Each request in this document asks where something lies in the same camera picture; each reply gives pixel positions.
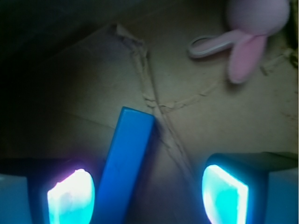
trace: pink stuffed toy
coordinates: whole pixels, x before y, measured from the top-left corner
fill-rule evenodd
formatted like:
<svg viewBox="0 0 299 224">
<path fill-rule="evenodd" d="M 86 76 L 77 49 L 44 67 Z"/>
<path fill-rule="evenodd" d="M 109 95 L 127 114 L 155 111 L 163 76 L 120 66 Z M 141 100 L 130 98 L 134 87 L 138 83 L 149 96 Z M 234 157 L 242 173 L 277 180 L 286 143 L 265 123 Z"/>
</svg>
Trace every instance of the pink stuffed toy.
<svg viewBox="0 0 299 224">
<path fill-rule="evenodd" d="M 195 39 L 189 45 L 189 55 L 202 58 L 232 47 L 228 77 L 232 83 L 243 83 L 263 55 L 267 37 L 287 23 L 289 12 L 289 0 L 230 0 L 227 20 L 232 31 L 215 38 Z M 210 40 L 194 45 L 202 39 Z"/>
</svg>

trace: floor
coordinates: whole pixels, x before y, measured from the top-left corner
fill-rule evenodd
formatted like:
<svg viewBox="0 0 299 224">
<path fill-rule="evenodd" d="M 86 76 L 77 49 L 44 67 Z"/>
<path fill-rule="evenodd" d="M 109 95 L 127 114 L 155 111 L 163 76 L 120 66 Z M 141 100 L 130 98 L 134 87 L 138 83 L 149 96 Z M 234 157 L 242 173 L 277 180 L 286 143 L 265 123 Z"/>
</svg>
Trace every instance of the floor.
<svg viewBox="0 0 299 224">
<path fill-rule="evenodd" d="M 226 80 L 229 51 L 202 60 L 188 58 L 186 46 L 190 40 L 226 31 L 223 9 L 221 0 L 180 0 L 122 23 L 147 46 L 157 103 L 187 155 L 195 180 L 200 179 L 204 162 L 212 153 L 298 153 L 298 69 L 281 56 L 288 48 L 285 30 L 269 38 L 259 67 L 242 85 L 231 85 Z M 134 70 L 129 53 L 109 54 L 121 48 L 122 45 L 112 49 L 101 45 L 95 49 L 95 54 L 96 50 L 107 52 L 104 59 L 99 59 L 99 68 L 108 64 L 105 71 L 121 75 L 123 71 L 114 62 L 126 58 L 122 66 L 126 71 Z M 97 67 L 78 71 L 80 63 L 88 61 L 89 53 L 74 59 L 72 50 L 66 50 L 61 57 L 66 56 L 78 64 L 53 66 L 57 60 L 54 57 L 19 80 L 15 84 L 17 91 L 1 96 L 5 112 L 0 129 L 4 149 L 1 157 L 72 155 L 97 167 L 98 159 L 105 159 L 108 153 L 119 113 L 113 110 L 114 101 L 109 99 L 152 112 L 142 95 L 136 95 L 140 83 L 130 72 L 126 73 L 126 80 L 114 76 L 99 80 L 100 77 L 92 75 L 102 72 Z M 267 73 L 261 69 L 277 58 L 276 63 L 267 67 Z M 41 74 L 52 77 L 50 84 Z M 121 92 L 110 91 L 111 86 Z M 144 183 L 137 187 L 127 222 L 205 223 L 205 215 L 197 214 L 203 213 L 202 204 L 200 210 L 192 208 L 192 195 L 181 184 L 182 173 L 178 174 L 174 164 L 161 159 L 166 151 L 158 154 L 152 158 L 157 167 L 151 170 L 159 175 L 146 180 L 151 187 Z M 159 181 L 167 183 L 167 193 L 161 190 L 164 185 Z"/>
</svg>

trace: torn cardboard edge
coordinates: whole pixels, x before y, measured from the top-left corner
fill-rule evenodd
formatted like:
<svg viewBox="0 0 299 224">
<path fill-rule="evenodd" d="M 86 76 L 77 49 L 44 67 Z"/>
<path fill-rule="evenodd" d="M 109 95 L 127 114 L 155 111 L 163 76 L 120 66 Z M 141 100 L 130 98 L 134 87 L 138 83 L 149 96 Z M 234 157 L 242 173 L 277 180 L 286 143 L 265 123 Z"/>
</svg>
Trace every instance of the torn cardboard edge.
<svg viewBox="0 0 299 224">
<path fill-rule="evenodd" d="M 160 140 L 165 145 L 168 155 L 182 171 L 184 178 L 193 185 L 195 183 L 194 174 L 187 154 L 179 141 L 169 118 L 163 113 L 158 104 L 149 70 L 147 59 L 148 51 L 144 42 L 134 37 L 120 24 L 114 24 L 112 27 L 114 28 L 115 35 L 123 38 L 123 43 L 131 50 L 131 56 L 136 72 L 141 81 L 142 96 L 146 105 L 152 108 L 153 115 L 156 117 Z"/>
<path fill-rule="evenodd" d="M 274 70 L 283 62 L 288 61 L 292 54 L 293 54 L 293 49 L 288 48 L 285 50 L 281 55 L 275 57 L 274 59 L 264 63 L 263 65 L 260 66 L 260 69 L 262 73 L 265 76 L 269 76 L 271 73 L 274 72 Z"/>
</svg>

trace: led light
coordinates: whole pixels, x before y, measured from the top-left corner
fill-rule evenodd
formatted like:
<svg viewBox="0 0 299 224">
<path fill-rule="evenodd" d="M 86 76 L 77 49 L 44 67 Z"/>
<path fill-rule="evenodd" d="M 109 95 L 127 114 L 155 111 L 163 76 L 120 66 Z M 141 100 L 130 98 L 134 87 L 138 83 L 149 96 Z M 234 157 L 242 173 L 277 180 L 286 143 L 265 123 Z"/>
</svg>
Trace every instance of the led light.
<svg viewBox="0 0 299 224">
<path fill-rule="evenodd" d="M 94 183 L 84 169 L 76 170 L 48 191 L 50 224 L 88 224 L 93 214 Z"/>
<path fill-rule="evenodd" d="M 208 166 L 202 178 L 206 214 L 213 224 L 245 224 L 248 186 L 217 165 Z"/>
</svg>

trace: blue rectangular block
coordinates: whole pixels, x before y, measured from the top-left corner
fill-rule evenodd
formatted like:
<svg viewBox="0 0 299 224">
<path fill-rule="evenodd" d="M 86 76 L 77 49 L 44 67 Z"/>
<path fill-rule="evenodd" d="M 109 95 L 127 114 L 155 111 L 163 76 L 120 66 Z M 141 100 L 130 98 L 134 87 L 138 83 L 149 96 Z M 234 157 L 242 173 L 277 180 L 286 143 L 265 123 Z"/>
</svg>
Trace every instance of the blue rectangular block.
<svg viewBox="0 0 299 224">
<path fill-rule="evenodd" d="M 97 193 L 96 223 L 124 221 L 154 120 L 150 114 L 122 108 Z"/>
</svg>

